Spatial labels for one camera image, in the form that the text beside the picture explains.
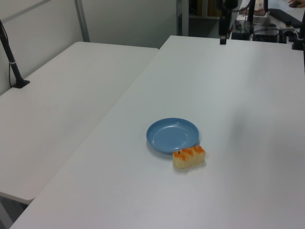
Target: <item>equipment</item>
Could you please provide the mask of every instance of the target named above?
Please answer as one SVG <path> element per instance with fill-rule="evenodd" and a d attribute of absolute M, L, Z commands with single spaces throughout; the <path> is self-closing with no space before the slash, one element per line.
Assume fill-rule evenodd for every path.
<path fill-rule="evenodd" d="M 14 75 L 16 77 L 16 84 L 13 85 L 12 87 L 22 88 L 25 85 L 29 84 L 30 82 L 28 80 L 24 80 L 20 75 L 20 72 L 19 72 L 19 69 L 17 67 L 15 58 L 13 56 L 13 53 L 11 52 L 11 49 L 10 49 L 9 40 L 7 38 L 7 35 L 6 35 L 6 32 L 4 30 L 4 27 L 3 27 L 3 24 L 1 22 L 1 20 L 0 20 L 0 40 L 2 42 L 4 51 L 5 51 L 8 59 L 9 59 L 10 66 L 11 66 L 11 68 L 14 72 Z"/>
<path fill-rule="evenodd" d="M 293 16 L 289 15 L 288 13 L 280 10 L 280 9 L 268 9 L 271 16 L 277 18 L 278 20 L 286 23 L 287 21 L 291 21 L 291 25 L 295 28 L 300 28 L 302 23 L 294 18 Z"/>

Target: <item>person's hand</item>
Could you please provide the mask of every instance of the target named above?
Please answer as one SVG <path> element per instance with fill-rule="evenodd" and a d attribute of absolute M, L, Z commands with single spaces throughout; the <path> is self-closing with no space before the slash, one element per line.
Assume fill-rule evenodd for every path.
<path fill-rule="evenodd" d="M 299 2 L 300 5 L 297 6 L 297 8 L 301 8 L 301 7 L 305 7 L 305 0 L 290 0 L 288 3 L 296 3 L 296 2 Z"/>

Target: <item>orange topping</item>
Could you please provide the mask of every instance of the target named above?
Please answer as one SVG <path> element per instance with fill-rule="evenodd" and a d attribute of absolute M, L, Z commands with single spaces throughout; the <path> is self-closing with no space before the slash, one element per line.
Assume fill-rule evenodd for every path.
<path fill-rule="evenodd" d="M 179 154 L 179 156 L 181 157 L 181 159 L 182 159 L 183 161 L 186 160 L 186 156 L 185 156 L 184 154 Z"/>
<path fill-rule="evenodd" d="M 194 147 L 198 154 L 205 152 L 204 149 L 201 148 L 201 146 L 194 146 Z"/>
<path fill-rule="evenodd" d="M 192 148 L 183 149 L 184 153 L 194 155 Z"/>

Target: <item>black base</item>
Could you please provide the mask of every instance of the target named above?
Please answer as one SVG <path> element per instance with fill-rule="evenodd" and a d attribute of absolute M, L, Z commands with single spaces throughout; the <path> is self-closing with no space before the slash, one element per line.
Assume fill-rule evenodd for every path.
<path fill-rule="evenodd" d="M 24 87 L 25 85 L 29 84 L 30 82 L 28 80 L 23 80 L 22 83 L 19 83 L 18 85 L 17 84 L 14 84 L 12 87 L 15 87 L 15 88 L 22 88 Z"/>

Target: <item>table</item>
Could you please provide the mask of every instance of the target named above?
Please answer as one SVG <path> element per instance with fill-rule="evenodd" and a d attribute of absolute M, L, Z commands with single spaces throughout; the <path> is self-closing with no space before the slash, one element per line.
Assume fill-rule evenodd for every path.
<path fill-rule="evenodd" d="M 291 16 L 295 17 L 299 21 L 302 21 L 305 8 L 291 8 L 289 7 L 289 0 L 269 0 L 268 1 L 268 8 L 275 8 L 275 9 L 281 9 L 282 11 L 290 14 Z M 248 0 L 243 0 L 241 3 L 241 8 L 245 7 L 249 3 Z M 277 25 L 278 28 L 285 28 L 285 23 L 282 21 L 279 21 L 278 19 L 270 16 L 269 13 L 266 13 L 265 17 L 270 18 L 270 22 Z M 239 14 L 237 16 L 238 21 L 244 20 L 244 15 Z"/>
<path fill-rule="evenodd" d="M 0 195 L 29 204 L 157 51 L 78 42 L 0 96 Z"/>
<path fill-rule="evenodd" d="M 171 36 L 12 229 L 286 229 L 305 225 L 303 53 Z M 206 162 L 178 170 L 146 142 L 193 122 Z"/>

